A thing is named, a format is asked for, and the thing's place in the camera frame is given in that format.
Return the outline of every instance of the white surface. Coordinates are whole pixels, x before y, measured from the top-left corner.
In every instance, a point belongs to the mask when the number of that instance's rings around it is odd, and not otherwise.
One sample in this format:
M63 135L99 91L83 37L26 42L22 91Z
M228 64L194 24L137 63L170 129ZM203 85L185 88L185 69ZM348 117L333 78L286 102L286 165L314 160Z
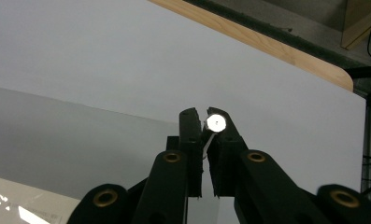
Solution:
M27 186L75 199L106 183L129 189L149 175L168 135L178 135L177 124L0 89L0 177ZM208 173L203 184L203 200L189 201L189 223L216 223Z
M0 224L65 224L78 203L76 199L0 178ZM37 221L24 222L30 217Z
M0 87L170 122L215 106L301 188L360 187L364 99L146 1L0 1Z

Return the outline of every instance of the metal pin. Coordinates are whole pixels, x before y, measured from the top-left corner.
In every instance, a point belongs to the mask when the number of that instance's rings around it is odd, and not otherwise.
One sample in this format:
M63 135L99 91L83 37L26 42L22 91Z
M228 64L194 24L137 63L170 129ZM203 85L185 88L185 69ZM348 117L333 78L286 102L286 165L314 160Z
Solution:
M203 160L207 157L208 148L215 135L222 132L226 128L225 117L219 114L210 115L205 121L205 127L202 132L202 140L206 141L203 147Z

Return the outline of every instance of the white backdrop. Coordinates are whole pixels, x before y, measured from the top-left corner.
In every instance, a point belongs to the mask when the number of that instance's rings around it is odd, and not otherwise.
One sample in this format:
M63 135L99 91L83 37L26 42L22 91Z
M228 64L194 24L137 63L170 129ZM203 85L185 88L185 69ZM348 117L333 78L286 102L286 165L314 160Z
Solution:
M168 122L215 106L300 187L360 187L364 99L147 1L0 1L0 88Z
M0 178L27 186L79 200L106 183L129 189L149 175L168 135L178 135L176 123L0 89ZM23 191L10 194L11 201L24 201ZM203 175L203 195L190 199L189 223L216 223L219 200L213 197L209 172ZM47 212L49 203L65 203L39 196L28 201L47 204ZM69 217L73 208L59 215Z

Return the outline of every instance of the screw hole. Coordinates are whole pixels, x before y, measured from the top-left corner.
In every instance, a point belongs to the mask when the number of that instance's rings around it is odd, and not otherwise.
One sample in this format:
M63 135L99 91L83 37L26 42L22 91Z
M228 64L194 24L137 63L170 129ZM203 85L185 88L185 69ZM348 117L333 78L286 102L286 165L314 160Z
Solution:
M356 197L353 195L347 193L343 190L333 190L330 192L331 198L334 199L337 203L349 207L349 208L355 208L360 206L360 202Z
M168 162L177 162L180 160L180 156L176 153L169 153L164 155L164 160Z
M94 195L93 203L97 207L107 207L118 200L118 193L113 189L105 189Z
M257 161L257 162L262 162L262 161L265 161L266 158L264 157L264 155L258 153L258 152L251 152L248 156L249 160L251 161Z

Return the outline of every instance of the wooden edge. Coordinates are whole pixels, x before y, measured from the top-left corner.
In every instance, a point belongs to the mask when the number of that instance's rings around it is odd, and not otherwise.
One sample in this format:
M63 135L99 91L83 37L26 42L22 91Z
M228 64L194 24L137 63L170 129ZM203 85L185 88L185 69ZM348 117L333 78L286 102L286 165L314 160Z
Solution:
M188 19L199 22L215 31L247 44L253 48L272 55L286 63L290 63L315 76L321 77L335 85L353 91L353 81L342 68L327 63L321 59L294 49L268 36L226 20L214 13L196 7L182 0L149 0L161 7L167 8Z
M346 19L353 16L350 8L347 9ZM371 12L363 18L346 28L342 33L341 47L345 49L352 49L366 38L371 31Z

